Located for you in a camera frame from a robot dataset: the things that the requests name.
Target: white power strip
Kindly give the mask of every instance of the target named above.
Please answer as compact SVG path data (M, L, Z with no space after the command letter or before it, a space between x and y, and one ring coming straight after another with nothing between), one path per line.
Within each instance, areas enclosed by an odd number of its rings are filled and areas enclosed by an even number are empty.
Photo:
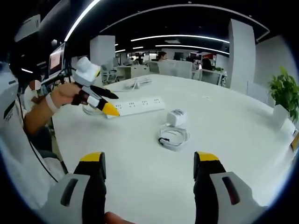
M160 97L141 98L130 101L114 101L113 105L117 108L120 116L165 109L165 104ZM107 118L115 117L116 116L107 115Z

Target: table surface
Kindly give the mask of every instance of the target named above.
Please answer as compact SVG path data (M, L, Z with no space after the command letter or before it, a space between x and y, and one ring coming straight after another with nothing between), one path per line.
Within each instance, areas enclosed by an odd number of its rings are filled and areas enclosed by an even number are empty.
M66 105L53 117L69 172L85 154L105 152L106 211L142 224L194 223L195 151L218 156L227 171L252 188L260 205L269 204L292 160L291 122L276 130L270 119L272 108L224 87L179 77L147 77L151 85L117 93L119 98L160 96L165 110L107 119L85 114L82 106ZM128 81L106 87L119 90ZM167 112L177 108L188 114L185 127L191 138L173 152L159 145L157 134Z

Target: potted plant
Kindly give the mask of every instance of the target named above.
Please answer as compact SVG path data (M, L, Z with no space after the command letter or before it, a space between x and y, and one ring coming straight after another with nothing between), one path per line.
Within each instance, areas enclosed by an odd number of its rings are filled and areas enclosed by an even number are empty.
M299 87L295 79L289 76L287 71L281 66L281 75L273 76L269 82L270 94L276 101L273 117L281 126L288 117L295 124L298 121L299 107Z

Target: monitor screen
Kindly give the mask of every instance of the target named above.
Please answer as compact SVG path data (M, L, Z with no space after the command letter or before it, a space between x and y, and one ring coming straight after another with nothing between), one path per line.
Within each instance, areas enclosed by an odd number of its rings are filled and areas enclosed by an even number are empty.
M49 78L58 73L64 68L64 48L65 43L60 45L56 50L50 54L49 59Z

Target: person's arm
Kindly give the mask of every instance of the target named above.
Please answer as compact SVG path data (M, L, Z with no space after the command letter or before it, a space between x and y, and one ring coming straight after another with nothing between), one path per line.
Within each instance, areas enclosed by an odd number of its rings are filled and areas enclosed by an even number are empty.
M55 107L60 108L64 104L70 104L80 90L77 85L66 83L57 87L50 95ZM44 126L50 120L53 114L46 99L42 100L40 104L33 107L26 114L24 119L25 132L29 135L34 135L40 127Z
M43 99L45 99L46 96L40 96L40 97L33 97L31 101L35 104L40 104Z

